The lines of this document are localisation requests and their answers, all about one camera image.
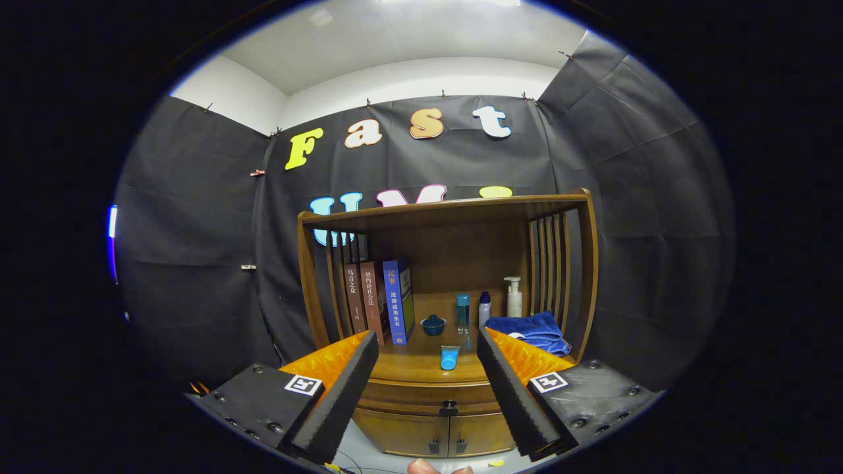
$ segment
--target yellow letter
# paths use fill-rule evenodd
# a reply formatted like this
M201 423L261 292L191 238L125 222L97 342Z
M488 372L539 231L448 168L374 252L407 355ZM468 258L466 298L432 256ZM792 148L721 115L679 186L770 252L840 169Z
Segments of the yellow letter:
M305 132L290 138L290 143L293 146L290 148L290 161L284 165L285 170L290 170L297 166L307 163L308 159L304 157L305 154L310 154L314 151L314 145L317 138L322 138L322 129L316 128L310 132Z
M410 116L410 135L416 139L438 137L445 125L436 120L442 118L442 111L433 109L419 109Z
M510 197L513 190L504 186L486 186L480 190L480 197Z
M374 145L383 137L379 133L378 121L373 119L361 120L355 123L348 127L348 132L351 133L346 138L346 146L348 148L357 148L361 145Z

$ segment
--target orange foam pad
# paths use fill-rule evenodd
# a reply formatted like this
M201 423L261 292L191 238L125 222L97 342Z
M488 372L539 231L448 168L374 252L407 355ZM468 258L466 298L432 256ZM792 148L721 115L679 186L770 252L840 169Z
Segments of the orange foam pad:
M325 385L325 391L316 402L314 407L317 407L325 394L330 391L331 386L340 377L342 370L352 358L354 351L360 346L360 341L368 334L368 331L363 331L354 336L346 337L341 341L323 347L320 350L310 353L295 362L291 362L279 370L287 372L288 374L303 375L305 377L312 377L314 379L322 380Z
M489 331L492 341L501 349L503 357L507 359L510 367L513 368L515 375L521 380L521 385L524 387L527 386L529 380L533 377L570 369L574 366L574 363L564 358L557 357L538 347L531 346L527 342L520 341L515 337L507 336L502 332L488 327L486 330Z

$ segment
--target small bowl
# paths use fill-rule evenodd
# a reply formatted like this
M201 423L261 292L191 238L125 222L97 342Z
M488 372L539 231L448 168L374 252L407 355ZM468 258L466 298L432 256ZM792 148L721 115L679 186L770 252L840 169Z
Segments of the small bowl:
M421 328L428 336L438 336L445 330L445 323L447 321L436 315L429 315L427 319L421 322Z

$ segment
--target cabinet door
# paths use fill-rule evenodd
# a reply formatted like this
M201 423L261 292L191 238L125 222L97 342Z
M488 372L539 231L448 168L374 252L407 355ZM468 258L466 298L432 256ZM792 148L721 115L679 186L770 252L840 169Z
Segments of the cabinet door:
M448 457L488 455L515 447L501 413L451 417Z
M413 457L448 456L448 418L418 417L358 408L354 423L379 450Z

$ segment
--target cable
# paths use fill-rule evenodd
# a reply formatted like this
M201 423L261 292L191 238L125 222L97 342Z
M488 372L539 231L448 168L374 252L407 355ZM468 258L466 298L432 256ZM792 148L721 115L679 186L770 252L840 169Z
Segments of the cable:
M378 469L377 467L358 467L357 469L360 470L361 474L363 469L370 469L372 471L392 472L393 474L406 474L405 472L387 471L386 469Z
M344 453L344 452L342 452L342 451L340 451L340 450L337 450L336 452L338 452L338 453L340 453L341 455L344 455L345 457L347 457L348 459L350 459L350 460L354 463L354 466L357 466L357 469L360 471L360 474L362 474L362 473L363 473L363 469L360 469L360 465L357 463L357 461L353 460L351 456L347 455L346 453Z

